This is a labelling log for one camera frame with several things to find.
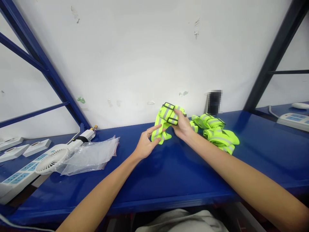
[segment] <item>blue metal bar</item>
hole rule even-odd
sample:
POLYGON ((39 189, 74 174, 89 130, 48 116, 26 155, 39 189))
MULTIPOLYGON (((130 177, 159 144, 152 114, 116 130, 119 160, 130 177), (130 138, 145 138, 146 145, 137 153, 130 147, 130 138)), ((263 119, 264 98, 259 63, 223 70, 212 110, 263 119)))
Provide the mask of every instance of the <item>blue metal bar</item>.
POLYGON ((85 126, 83 123, 80 124, 80 134, 85 132, 85 126))
POLYGON ((43 75, 52 86, 54 91, 57 93, 61 101, 70 102, 69 105, 66 105, 66 108, 70 112, 74 120, 78 123, 78 125, 80 125, 80 123, 83 123, 86 129, 90 129, 90 124, 88 123, 87 119, 72 98, 70 92, 62 82, 57 71, 54 69, 53 65, 47 58, 45 52, 34 37, 33 33, 29 29, 28 25, 26 24, 25 20, 21 16, 13 1, 0 0, 0 11, 17 35, 17 37, 20 39, 28 53, 36 61, 42 64, 42 66, 46 70, 49 70, 48 74, 43 73, 43 75))
POLYGON ((48 70, 46 70, 39 62, 37 62, 35 59, 32 58, 28 53, 26 53, 23 49, 21 49, 19 46, 14 44, 11 40, 9 40, 5 35, 3 35, 0 32, 0 43, 2 43, 5 47, 10 49, 12 52, 23 58, 25 61, 27 61, 29 64, 34 66, 36 69, 40 70, 42 73, 47 73, 48 70))
POLYGON ((68 105, 68 104, 70 104, 70 102, 68 102, 68 101, 63 102, 63 103, 60 103, 58 105, 50 106, 50 107, 47 107, 47 108, 42 109, 42 110, 34 111, 32 113, 24 114, 24 115, 16 117, 16 118, 12 118, 12 119, 8 119, 6 121, 2 121, 2 122, 0 122, 0 128, 14 124, 16 122, 19 122, 19 121, 22 121, 22 120, 25 120, 25 119, 28 119, 28 118, 31 118, 31 117, 34 117, 34 116, 37 116, 39 114, 43 114, 45 112, 57 109, 59 107, 62 107, 62 106, 68 105))

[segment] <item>white cable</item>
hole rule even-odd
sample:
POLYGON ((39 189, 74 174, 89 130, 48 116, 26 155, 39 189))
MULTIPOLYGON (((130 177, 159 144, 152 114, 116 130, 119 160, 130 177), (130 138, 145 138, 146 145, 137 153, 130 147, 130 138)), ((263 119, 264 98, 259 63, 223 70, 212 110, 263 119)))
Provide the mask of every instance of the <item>white cable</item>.
POLYGON ((273 116, 275 116, 276 118, 279 118, 278 115, 274 114, 272 111, 271 111, 271 106, 268 106, 268 112, 271 113, 273 116))
POLYGON ((15 224, 11 223, 8 219, 6 219, 2 214, 0 214, 0 219, 1 219, 4 223, 6 223, 7 225, 9 225, 9 226, 11 226, 11 227, 19 228, 19 229, 31 229, 31 230, 55 232, 54 230, 50 230, 50 229, 40 229, 40 228, 36 228, 36 227, 25 227, 25 226, 18 226, 18 225, 15 225, 15 224))
POLYGON ((75 139, 75 137, 76 137, 79 133, 80 133, 80 132, 77 132, 76 135, 74 135, 73 138, 72 138, 69 142, 67 142, 66 144, 69 144, 73 139, 75 139))

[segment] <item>clear plastic bag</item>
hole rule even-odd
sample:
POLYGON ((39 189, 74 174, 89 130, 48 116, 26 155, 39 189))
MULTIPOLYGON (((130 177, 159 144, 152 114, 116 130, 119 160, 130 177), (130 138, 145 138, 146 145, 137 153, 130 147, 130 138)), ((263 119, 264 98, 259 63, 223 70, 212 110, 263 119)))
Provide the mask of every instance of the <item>clear plastic bag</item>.
POLYGON ((72 176, 75 174, 96 171, 105 168, 106 163, 116 156, 119 139, 110 138, 103 142, 87 142, 75 148, 68 156, 57 172, 61 175, 72 176))

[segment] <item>plastic buckle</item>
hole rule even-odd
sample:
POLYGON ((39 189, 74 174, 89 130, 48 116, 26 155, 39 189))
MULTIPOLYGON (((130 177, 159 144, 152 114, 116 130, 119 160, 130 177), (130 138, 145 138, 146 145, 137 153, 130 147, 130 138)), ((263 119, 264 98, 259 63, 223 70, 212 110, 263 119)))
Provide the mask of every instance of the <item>plastic buckle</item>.
POLYGON ((168 107, 168 106, 165 105, 166 103, 164 103, 162 106, 164 106, 165 108, 168 108, 168 109, 170 109, 170 110, 174 110, 174 108, 175 108, 174 105, 172 105, 173 108, 170 108, 170 107, 168 107))
POLYGON ((169 124, 172 124, 172 123, 169 122, 169 119, 176 121, 176 122, 177 122, 176 125, 178 124, 178 119, 174 119, 174 118, 169 117, 169 118, 166 120, 169 124))

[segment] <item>tabletop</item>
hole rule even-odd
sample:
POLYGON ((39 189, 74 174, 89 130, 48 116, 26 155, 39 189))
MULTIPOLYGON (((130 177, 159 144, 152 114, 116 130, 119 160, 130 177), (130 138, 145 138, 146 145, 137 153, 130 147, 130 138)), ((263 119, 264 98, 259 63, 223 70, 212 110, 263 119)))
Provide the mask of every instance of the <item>tabletop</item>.
MULTIPOLYGON (((268 112, 268 106, 266 107, 260 107, 260 108, 256 108, 257 111, 259 111, 262 114, 267 114, 267 115, 271 115, 268 112)), ((271 106, 271 111, 278 115, 279 117, 281 115, 284 115, 286 113, 297 113, 297 114, 302 114, 302 115, 309 115, 309 109, 304 110, 304 109, 297 109, 292 107, 292 104, 284 104, 284 105, 275 105, 275 106, 271 106)))
MULTIPOLYGON (((292 194, 309 192, 309 134, 245 111, 218 116, 238 136, 233 155, 292 194)), ((8 218, 19 224, 63 220, 79 202, 135 149, 153 123, 97 131, 93 142, 120 137, 117 156, 104 170, 52 175, 8 218)), ((108 214, 181 208, 237 201, 234 190, 168 128, 170 140, 155 147, 123 185, 108 214)))

